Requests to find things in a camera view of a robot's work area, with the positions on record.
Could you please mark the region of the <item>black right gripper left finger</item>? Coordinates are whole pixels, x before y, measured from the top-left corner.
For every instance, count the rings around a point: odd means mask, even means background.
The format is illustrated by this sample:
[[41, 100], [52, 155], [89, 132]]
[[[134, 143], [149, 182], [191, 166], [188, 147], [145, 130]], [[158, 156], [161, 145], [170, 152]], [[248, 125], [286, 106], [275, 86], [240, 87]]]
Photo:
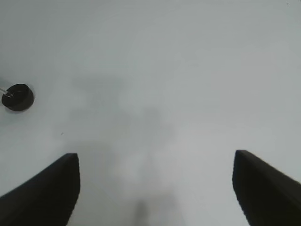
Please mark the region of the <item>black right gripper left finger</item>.
[[67, 153], [0, 198], [2, 226], [65, 226], [80, 193], [79, 158]]

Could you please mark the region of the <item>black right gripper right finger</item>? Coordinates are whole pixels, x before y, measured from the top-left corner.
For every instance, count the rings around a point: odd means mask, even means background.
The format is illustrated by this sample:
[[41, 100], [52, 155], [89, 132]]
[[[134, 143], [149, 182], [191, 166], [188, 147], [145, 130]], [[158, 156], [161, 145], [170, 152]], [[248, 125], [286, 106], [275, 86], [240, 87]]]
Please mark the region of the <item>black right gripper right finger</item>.
[[299, 226], [301, 185], [247, 150], [237, 150], [232, 184], [251, 226]]

